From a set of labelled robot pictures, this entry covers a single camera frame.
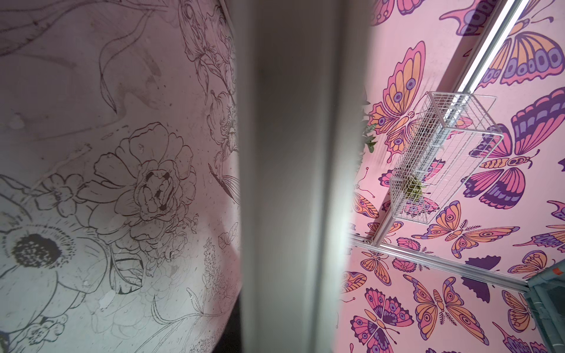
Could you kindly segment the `silver laptop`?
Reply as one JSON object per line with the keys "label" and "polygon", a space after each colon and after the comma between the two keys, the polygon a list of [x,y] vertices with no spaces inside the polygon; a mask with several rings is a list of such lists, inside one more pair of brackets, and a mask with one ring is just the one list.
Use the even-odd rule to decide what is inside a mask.
{"label": "silver laptop", "polygon": [[245,352],[330,352],[369,40],[368,1],[236,1]]}

